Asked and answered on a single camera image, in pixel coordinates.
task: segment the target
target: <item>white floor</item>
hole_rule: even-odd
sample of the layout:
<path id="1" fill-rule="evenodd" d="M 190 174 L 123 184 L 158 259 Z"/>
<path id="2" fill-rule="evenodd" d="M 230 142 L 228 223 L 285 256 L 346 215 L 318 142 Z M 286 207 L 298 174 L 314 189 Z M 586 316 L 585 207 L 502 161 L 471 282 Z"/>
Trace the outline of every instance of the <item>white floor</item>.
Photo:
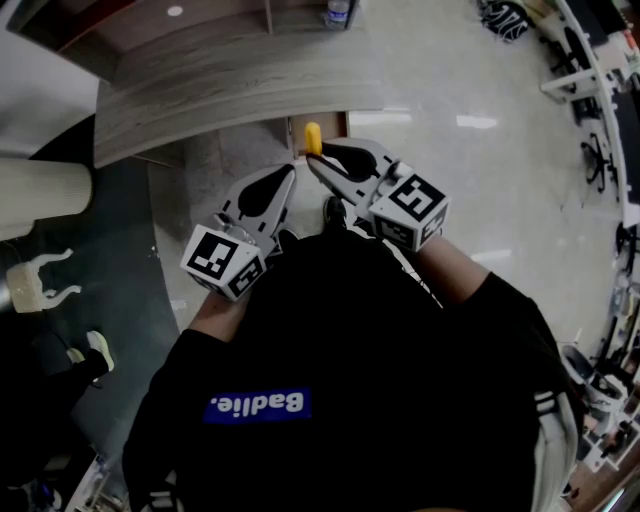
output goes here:
<path id="1" fill-rule="evenodd" d="M 387 81 L 388 107 L 353 113 L 352 135 L 384 144 L 451 195 L 445 235 L 531 296 L 559 341 L 578 338 L 592 353 L 603 334 L 614 279 L 616 222 L 570 199 L 572 191 L 584 189 L 583 135 L 570 108 L 539 91 L 549 72 L 537 35 L 530 32 L 511 45 L 496 40 L 480 25 L 474 0 L 362 4 Z M 190 226 L 220 206 L 235 175 L 251 170 L 248 155 L 264 156 L 272 145 L 264 130 L 249 146 L 239 135 L 223 130 L 214 142 L 201 142 L 208 154 L 192 165 L 195 170 L 187 169 L 187 178 L 172 178 L 183 181 L 186 193 L 176 208 L 187 211 L 186 218 L 156 220 L 180 328 L 204 296 L 187 276 L 175 274 Z M 284 163 L 287 153 L 266 158 Z M 176 190 L 167 188 L 167 171 L 155 171 L 154 213 L 163 203 L 162 191 Z M 290 216 L 301 234 L 320 228 L 326 194 L 301 173 Z"/>

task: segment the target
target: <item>wooden desk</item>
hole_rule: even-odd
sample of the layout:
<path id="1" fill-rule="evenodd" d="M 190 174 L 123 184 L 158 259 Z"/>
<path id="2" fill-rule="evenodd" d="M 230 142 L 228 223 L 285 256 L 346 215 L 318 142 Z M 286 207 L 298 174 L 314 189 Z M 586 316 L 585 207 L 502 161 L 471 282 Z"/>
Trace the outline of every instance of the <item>wooden desk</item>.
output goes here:
<path id="1" fill-rule="evenodd" d="M 103 167 L 156 148 L 175 161 L 167 144 L 232 125 L 383 108 L 357 3 L 332 31 L 326 0 L 22 0 L 7 28 L 102 80 Z"/>
<path id="2" fill-rule="evenodd" d="M 274 12 L 274 34 L 246 16 L 203 23 L 123 58 L 100 85 L 95 165 L 232 125 L 382 109 L 364 22 L 331 32 L 319 12 Z"/>

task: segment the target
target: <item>white pillar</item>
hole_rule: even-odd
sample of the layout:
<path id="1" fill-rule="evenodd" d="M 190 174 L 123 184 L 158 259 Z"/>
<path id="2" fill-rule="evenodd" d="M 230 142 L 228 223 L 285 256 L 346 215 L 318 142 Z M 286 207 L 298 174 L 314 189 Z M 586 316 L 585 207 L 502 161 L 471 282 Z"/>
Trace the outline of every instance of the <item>white pillar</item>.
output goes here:
<path id="1" fill-rule="evenodd" d="M 92 188 L 84 165 L 0 158 L 0 232 L 80 213 L 91 201 Z"/>

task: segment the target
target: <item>sleeve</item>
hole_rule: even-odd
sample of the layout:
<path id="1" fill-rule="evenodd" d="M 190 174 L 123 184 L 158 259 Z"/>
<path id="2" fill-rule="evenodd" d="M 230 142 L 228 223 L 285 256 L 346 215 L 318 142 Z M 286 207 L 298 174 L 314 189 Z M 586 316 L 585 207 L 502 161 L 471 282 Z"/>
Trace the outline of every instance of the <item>sleeve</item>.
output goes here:
<path id="1" fill-rule="evenodd" d="M 536 303 L 491 273 L 480 288 L 449 314 L 473 326 L 474 339 L 527 361 L 519 372 L 534 391 L 565 391 L 581 430 L 584 409 L 560 359 L 556 340 Z"/>
<path id="2" fill-rule="evenodd" d="M 141 510 L 149 493 L 162 488 L 175 469 L 180 440 L 188 435 L 185 421 L 193 414 L 194 397 L 205 376 L 222 364 L 228 344 L 206 334 L 186 330 L 154 375 L 142 400 L 129 439 L 124 447 L 122 468 L 129 489 L 131 508 Z"/>

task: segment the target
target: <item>fiducial marker cube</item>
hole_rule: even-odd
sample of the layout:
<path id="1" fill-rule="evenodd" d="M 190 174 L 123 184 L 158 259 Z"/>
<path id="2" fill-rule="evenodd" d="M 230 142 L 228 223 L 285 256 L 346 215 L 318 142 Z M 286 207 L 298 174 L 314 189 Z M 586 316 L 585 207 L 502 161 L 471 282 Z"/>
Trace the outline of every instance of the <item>fiducial marker cube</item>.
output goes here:
<path id="1" fill-rule="evenodd" d="M 444 225 L 450 201 L 411 172 L 369 207 L 373 231 L 399 247 L 416 252 Z"/>
<path id="2" fill-rule="evenodd" d="M 193 231 L 180 267 L 198 284 L 232 301 L 266 271 L 259 247 L 202 225 Z"/>

